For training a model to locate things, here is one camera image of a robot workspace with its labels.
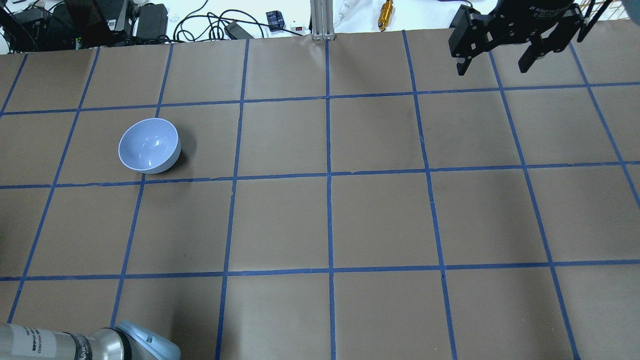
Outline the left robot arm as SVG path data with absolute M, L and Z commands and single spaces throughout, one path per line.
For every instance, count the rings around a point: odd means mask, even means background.
M 180 360 L 176 344 L 130 321 L 89 335 L 3 323 L 2 360 Z

